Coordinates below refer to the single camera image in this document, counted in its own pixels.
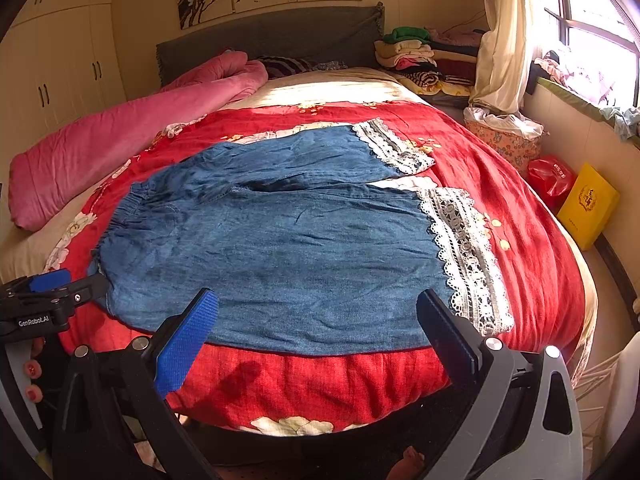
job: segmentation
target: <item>green clothing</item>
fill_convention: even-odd
[[[405,40],[420,40],[423,43],[427,43],[430,39],[429,31],[418,27],[396,27],[391,31],[391,34],[387,34],[382,38],[385,43],[398,43]]]

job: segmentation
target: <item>window sill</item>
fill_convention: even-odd
[[[600,109],[596,105],[586,101],[577,93],[572,92],[558,83],[554,83],[553,81],[549,81],[549,79],[541,77],[538,78],[538,84],[549,90],[553,95],[564,101],[569,106],[578,110],[581,114],[586,115],[588,118],[598,123],[607,123],[612,128],[615,127],[615,120],[613,118],[607,121],[601,115]],[[631,142],[636,148],[638,148],[638,150],[640,150],[640,137],[631,137],[628,142]]]

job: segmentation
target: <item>bed headboard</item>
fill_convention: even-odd
[[[256,14],[212,25],[156,47],[162,85],[220,54],[225,48],[258,56],[341,60],[378,66],[373,42],[384,31],[385,7],[305,7]]]

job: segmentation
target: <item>red bedspread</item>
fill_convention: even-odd
[[[562,233],[505,160],[451,118],[421,104],[300,105],[214,112],[185,127],[178,136],[162,137],[99,188],[59,244],[58,261],[62,260],[62,267],[74,279],[83,277],[91,249],[130,184],[215,142],[304,123],[357,123],[376,117],[401,138],[433,150],[436,165],[422,175],[440,186],[466,189],[476,209],[485,214],[487,235],[515,318],[514,329],[502,339],[512,348],[528,351],[555,344],[569,358],[582,330],[585,297],[578,266]],[[68,352],[79,344],[108,351],[123,348],[137,334],[88,304],[78,309],[71,329],[60,337]],[[305,358],[206,344],[184,386],[168,400],[177,412],[217,426],[315,434],[379,420],[446,383],[430,348]]]

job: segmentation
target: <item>white wardrobe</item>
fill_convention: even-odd
[[[26,149],[125,100],[111,0],[28,0],[0,43],[0,142]]]

